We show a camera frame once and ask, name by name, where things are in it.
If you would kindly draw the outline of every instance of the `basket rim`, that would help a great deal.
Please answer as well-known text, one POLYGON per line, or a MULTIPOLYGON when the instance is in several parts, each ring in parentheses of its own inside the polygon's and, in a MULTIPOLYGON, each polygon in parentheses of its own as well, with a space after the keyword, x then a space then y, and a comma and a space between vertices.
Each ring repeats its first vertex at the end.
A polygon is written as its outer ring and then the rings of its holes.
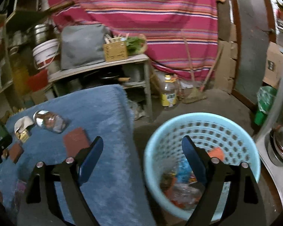
MULTIPOLYGON (((173 123, 177 122, 178 120, 186 119, 186 117, 193 118, 193 117, 200 116, 200 115, 201 116, 205 115, 207 117, 214 117, 214 118, 217 118, 217 119, 220 119, 220 120, 223 120, 223 121, 227 121, 227 122, 231 123, 232 125, 234 125, 236 128, 240 129, 240 131, 242 131, 242 133, 245 135, 245 137, 249 141, 250 145, 254 146, 254 149, 257 151, 253 154, 255 156, 255 159, 257 160, 257 163, 258 163, 257 169, 255 171, 256 174, 254 174, 254 177, 255 177, 257 183, 259 181, 260 172, 261 172, 260 156, 259 156, 259 152, 257 150, 257 147, 256 147, 254 140, 251 138, 251 136, 241 126, 239 126, 237 123, 233 122, 232 120, 225 118, 223 116, 220 116, 220 115, 212 114, 212 113, 195 112, 195 113, 187 113, 187 114, 179 115, 179 116, 173 117, 172 119, 166 121, 159 128, 156 129, 156 131, 151 135, 150 139, 147 142, 147 146, 146 146, 145 151, 144 151, 145 181, 146 181, 147 187, 148 187, 149 191, 151 192, 152 196, 155 198, 156 202, 158 202, 159 205, 163 209, 167 210, 172 215, 179 217, 179 218, 182 218, 183 220, 186 220, 186 221, 190 218, 191 213, 194 210, 185 211, 185 210, 178 208, 173 203, 171 203, 169 201, 169 199, 162 193, 159 186, 154 185, 154 183, 152 182, 152 178, 154 177, 154 173, 153 173, 153 169, 152 169, 152 167, 153 167, 152 157, 153 157, 153 150, 156 147, 156 143, 158 142, 158 139, 161 137, 162 132, 164 131, 164 129, 167 126, 172 125, 173 123)), ((213 218, 212 218, 212 221, 220 219, 221 216, 222 216, 222 213, 215 213, 213 218)))

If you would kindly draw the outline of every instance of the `broom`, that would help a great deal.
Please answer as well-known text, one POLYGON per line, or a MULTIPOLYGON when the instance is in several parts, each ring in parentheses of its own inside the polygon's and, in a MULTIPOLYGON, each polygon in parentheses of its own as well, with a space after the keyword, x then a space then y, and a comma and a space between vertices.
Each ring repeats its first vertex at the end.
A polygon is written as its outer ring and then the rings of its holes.
POLYGON ((191 79, 192 79, 192 84, 193 84, 193 88, 192 88, 190 94, 187 97, 185 97, 182 102, 184 104, 189 104, 189 103, 194 103, 194 102, 199 101, 199 100, 206 99, 207 96, 204 93, 200 92, 196 87, 195 76, 194 76, 189 46, 188 46, 188 43, 186 41, 186 37, 183 33, 183 30, 181 30, 181 34, 182 34, 182 37, 183 37, 183 41, 186 45, 186 52, 188 54, 188 60, 189 60, 189 66, 190 66, 190 72, 191 72, 191 79))

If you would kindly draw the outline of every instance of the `silver screw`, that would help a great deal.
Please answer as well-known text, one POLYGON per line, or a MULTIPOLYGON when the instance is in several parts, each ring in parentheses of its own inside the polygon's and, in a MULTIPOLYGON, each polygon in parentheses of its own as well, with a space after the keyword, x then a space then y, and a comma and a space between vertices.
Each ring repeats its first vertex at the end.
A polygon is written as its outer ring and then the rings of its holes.
POLYGON ((42 167, 44 165, 44 163, 42 162, 42 161, 39 161, 38 163, 37 163, 37 167, 42 167))
POLYGON ((68 157, 68 158, 66 159, 66 163, 68 163, 68 164, 73 163, 74 161, 75 161, 75 160, 74 160, 73 157, 68 157))
POLYGON ((243 168, 248 168, 248 164, 247 164, 246 162, 242 162, 242 163, 241 163, 241 166, 242 166, 243 168))
POLYGON ((216 158, 216 157, 213 157, 213 158, 211 159, 211 161, 212 161, 214 164, 218 164, 218 163, 219 163, 219 159, 216 158))

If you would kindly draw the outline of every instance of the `bucket handle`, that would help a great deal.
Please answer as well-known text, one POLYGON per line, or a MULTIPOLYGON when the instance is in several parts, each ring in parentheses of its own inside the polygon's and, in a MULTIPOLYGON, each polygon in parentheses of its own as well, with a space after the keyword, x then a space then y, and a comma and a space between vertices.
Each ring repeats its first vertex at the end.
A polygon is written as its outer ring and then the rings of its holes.
POLYGON ((41 69, 44 69, 44 68, 48 67, 48 66, 53 62, 53 60, 55 59, 55 57, 58 55, 59 48, 60 48, 60 43, 59 43, 59 45, 58 45, 57 51, 55 52, 55 55, 52 57, 51 61, 50 61, 48 64, 45 64, 45 65, 43 65, 42 67, 38 68, 36 61, 34 61, 34 62, 35 62, 35 64, 34 64, 34 65, 35 65, 35 68, 36 68, 37 70, 41 70, 41 69))

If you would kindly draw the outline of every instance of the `table leg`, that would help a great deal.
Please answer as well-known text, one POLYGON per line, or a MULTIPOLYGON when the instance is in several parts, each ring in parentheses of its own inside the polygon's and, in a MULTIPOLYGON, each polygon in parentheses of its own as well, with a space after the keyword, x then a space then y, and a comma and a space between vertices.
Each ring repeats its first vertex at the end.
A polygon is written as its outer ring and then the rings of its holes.
POLYGON ((153 111, 152 111, 152 100, 151 100, 149 63, 150 63, 149 60, 144 63, 145 82, 146 82, 145 94, 146 94, 146 102, 147 102, 147 115, 149 117, 149 121, 152 122, 153 111))

